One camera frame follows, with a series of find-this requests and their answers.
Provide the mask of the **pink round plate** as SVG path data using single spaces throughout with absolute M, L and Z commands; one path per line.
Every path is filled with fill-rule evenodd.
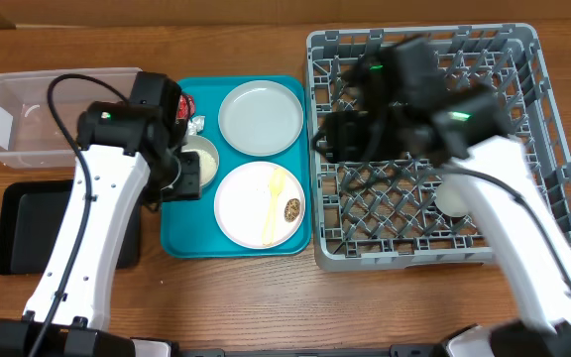
M 285 170 L 285 186 L 279 195 L 273 244 L 262 244 L 262 233 L 270 203 L 269 182 L 275 169 Z M 286 203 L 298 198 L 301 212 L 286 222 Z M 215 220 L 233 243 L 251 250 L 276 248 L 291 240 L 305 215 L 306 198 L 299 180 L 284 167 L 270 162 L 251 162 L 231 171 L 218 185 L 214 198 Z

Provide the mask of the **yellow plastic spoon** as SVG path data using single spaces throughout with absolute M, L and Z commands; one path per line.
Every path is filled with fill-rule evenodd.
M 274 170 L 270 182 L 270 203 L 267 213 L 267 219 L 262 233 L 262 244 L 268 247 L 273 244 L 275 228 L 276 228 L 276 210 L 279 195 L 282 193 L 285 186 L 286 171 L 284 169 L 277 168 Z

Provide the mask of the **brown food scrap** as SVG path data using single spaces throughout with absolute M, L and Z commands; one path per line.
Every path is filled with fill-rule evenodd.
M 286 222 L 294 222 L 301 212 L 301 202 L 298 198 L 290 199 L 285 205 L 284 218 Z

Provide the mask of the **white paper cup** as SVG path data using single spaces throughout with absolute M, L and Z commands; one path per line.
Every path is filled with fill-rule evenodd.
M 449 217 L 463 217 L 469 214 L 469 209 L 460 193 L 450 181 L 444 181 L 435 191 L 435 205 Z

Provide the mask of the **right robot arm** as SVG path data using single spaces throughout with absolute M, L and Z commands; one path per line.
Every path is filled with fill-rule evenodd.
M 524 144 L 493 89 L 450 90 L 425 38 L 365 55 L 347 72 L 361 104 L 328 114 L 312 148 L 331 163 L 410 153 L 463 202 L 493 249 L 515 321 L 472 325 L 435 356 L 571 356 L 571 248 L 541 197 Z

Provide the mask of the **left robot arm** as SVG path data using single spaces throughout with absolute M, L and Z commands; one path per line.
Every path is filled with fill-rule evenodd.
M 201 196 L 199 158 L 181 147 L 187 123 L 178 119 L 181 87 L 167 75 L 140 71 L 131 92 L 115 87 L 115 102 L 92 102 L 71 135 L 47 105 L 76 156 L 74 178 L 56 243 L 20 319 L 0 318 L 0 356 L 155 356 L 180 353 L 177 343 L 109 333 L 117 261 L 134 209 Z

